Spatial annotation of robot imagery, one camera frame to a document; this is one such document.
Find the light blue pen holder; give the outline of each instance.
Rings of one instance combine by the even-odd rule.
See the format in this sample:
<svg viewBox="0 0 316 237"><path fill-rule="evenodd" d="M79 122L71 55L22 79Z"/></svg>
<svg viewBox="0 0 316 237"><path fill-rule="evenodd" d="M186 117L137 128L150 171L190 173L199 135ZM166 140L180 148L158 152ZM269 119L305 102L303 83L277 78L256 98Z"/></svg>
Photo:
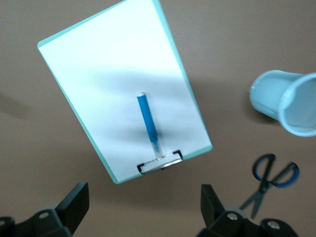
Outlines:
<svg viewBox="0 0 316 237"><path fill-rule="evenodd" d="M265 72L252 84L250 102L290 133L316 136L316 73Z"/></svg>

